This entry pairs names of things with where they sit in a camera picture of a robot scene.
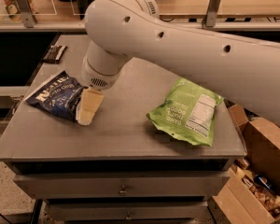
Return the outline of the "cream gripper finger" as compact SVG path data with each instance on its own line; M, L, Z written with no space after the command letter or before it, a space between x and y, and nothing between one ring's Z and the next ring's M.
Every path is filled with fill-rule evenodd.
M77 105L76 121L80 125L90 125L95 113L104 100L104 94L93 88L84 89Z

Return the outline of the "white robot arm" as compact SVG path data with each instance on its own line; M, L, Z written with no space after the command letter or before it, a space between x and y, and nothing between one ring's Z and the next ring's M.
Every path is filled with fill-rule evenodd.
M85 82L113 86L132 57L159 65L280 126L280 44L161 21L154 0L94 0Z

